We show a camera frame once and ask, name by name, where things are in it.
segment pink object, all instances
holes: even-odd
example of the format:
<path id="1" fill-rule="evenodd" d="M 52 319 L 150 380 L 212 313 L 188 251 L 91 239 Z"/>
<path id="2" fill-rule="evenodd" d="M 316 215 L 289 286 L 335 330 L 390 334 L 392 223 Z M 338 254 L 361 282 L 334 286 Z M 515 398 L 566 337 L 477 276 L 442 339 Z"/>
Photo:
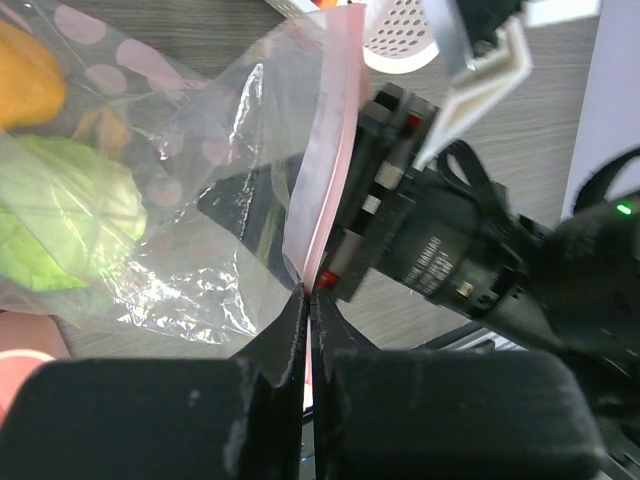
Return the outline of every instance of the pink object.
<path id="1" fill-rule="evenodd" d="M 132 72 L 144 75 L 153 84 L 170 90 L 185 88 L 185 80 L 169 65 L 169 62 L 157 51 L 142 42 L 132 38 L 120 44 L 116 51 L 118 65 L 128 68 Z M 192 81 L 190 86 L 204 88 L 206 82 Z"/>
<path id="2" fill-rule="evenodd" d="M 53 21 L 62 34 L 83 45 L 93 45 L 107 34 L 107 25 L 66 5 L 60 5 Z"/>
<path id="3" fill-rule="evenodd" d="M 0 425 L 25 380 L 41 365 L 69 356 L 51 318 L 0 314 Z"/>
<path id="4" fill-rule="evenodd" d="M 283 253 L 296 268 L 305 289 L 313 288 L 324 247 L 347 179 L 358 111 L 368 94 L 362 57 L 364 5 L 326 10 L 318 110 L 300 173 L 291 193 L 284 226 Z"/>

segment white surface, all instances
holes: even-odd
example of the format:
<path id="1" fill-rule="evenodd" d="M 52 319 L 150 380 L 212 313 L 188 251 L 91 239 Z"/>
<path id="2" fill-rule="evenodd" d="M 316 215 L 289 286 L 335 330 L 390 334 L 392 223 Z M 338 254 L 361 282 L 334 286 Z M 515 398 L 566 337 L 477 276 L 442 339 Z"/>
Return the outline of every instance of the white surface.
<path id="1" fill-rule="evenodd" d="M 542 27 L 597 15 L 601 0 L 531 0 L 524 6 L 527 27 Z"/>
<path id="2" fill-rule="evenodd" d="M 285 17 L 318 8 L 311 0 L 265 0 Z M 354 0 L 367 5 L 364 59 L 383 73 L 418 70 L 438 55 L 421 0 Z M 347 0 L 339 0 L 338 5 Z"/>
<path id="3" fill-rule="evenodd" d="M 562 210 L 571 216 L 575 196 L 591 174 L 640 145 L 640 2 L 608 0 L 602 6 L 578 136 Z M 623 171 L 609 192 L 640 188 L 640 161 Z"/>

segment clear plastic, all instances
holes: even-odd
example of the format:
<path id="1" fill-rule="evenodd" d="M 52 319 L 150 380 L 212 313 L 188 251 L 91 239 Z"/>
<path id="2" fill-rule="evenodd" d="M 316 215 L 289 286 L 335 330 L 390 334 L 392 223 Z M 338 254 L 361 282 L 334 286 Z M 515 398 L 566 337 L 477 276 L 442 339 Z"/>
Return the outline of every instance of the clear plastic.
<path id="1" fill-rule="evenodd" d="M 0 0 L 20 95 L 37 112 L 37 86 L 66 86 L 55 118 L 0 130 L 0 308 L 209 343 L 275 318 L 313 281 L 368 93 L 364 7 L 313 15 L 210 81 L 65 5 Z"/>

